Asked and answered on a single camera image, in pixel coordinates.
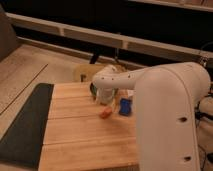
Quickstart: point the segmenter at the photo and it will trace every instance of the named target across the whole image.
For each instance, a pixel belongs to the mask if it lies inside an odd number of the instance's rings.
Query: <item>orange object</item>
[[[112,114],[112,107],[108,106],[104,111],[99,115],[102,119],[108,118]]]

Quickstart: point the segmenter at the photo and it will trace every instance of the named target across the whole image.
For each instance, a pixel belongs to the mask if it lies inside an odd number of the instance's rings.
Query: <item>wooden table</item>
[[[116,97],[126,96],[120,91]],[[134,117],[115,112],[108,119],[98,115],[89,83],[54,86],[40,171],[139,170]]]

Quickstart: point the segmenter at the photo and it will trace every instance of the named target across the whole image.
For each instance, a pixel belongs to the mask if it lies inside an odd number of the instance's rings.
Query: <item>dark gray pad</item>
[[[0,4],[0,62],[19,47],[18,39]]]
[[[38,84],[0,141],[0,161],[38,168],[52,84]]]

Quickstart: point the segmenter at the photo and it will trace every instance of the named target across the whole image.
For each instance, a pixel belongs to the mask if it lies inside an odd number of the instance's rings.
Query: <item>cable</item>
[[[202,164],[202,167],[201,167],[201,171],[204,171],[204,168],[205,168],[205,164],[206,164],[206,150],[201,146],[201,145],[198,145],[198,147],[203,151],[204,153],[204,161],[203,161],[203,164]]]
[[[201,54],[201,52],[204,50],[204,48],[208,47],[209,45],[213,45],[213,41],[208,42],[208,43],[204,44],[203,46],[201,46],[201,48],[200,48],[200,51],[199,51],[199,54],[198,54],[198,55],[200,56],[200,54]]]
[[[205,2],[205,0],[202,0],[202,1],[201,1],[201,3],[200,3],[200,5],[203,5],[203,4],[204,4],[204,2]]]

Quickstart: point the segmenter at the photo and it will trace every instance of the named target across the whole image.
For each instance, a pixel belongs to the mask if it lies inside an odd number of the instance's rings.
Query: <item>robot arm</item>
[[[196,63],[115,71],[108,66],[93,77],[93,84],[101,94],[112,88],[134,89],[141,170],[200,171],[194,107],[209,91],[207,71]]]

